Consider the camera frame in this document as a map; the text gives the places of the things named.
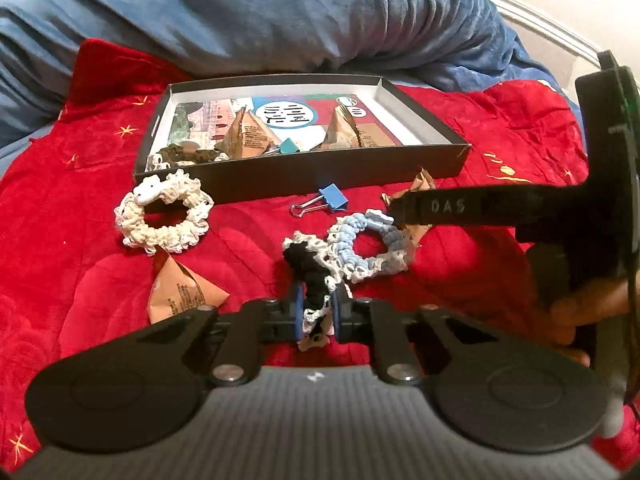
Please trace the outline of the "person's right hand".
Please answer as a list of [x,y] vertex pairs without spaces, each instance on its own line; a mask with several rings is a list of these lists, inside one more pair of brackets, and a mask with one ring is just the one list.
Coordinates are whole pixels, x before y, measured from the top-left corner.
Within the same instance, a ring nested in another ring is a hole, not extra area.
[[535,244],[527,249],[526,258],[538,302],[550,318],[555,350],[590,367],[596,354],[596,335],[579,329],[629,312],[626,278],[596,278],[570,290],[566,259],[558,248]]

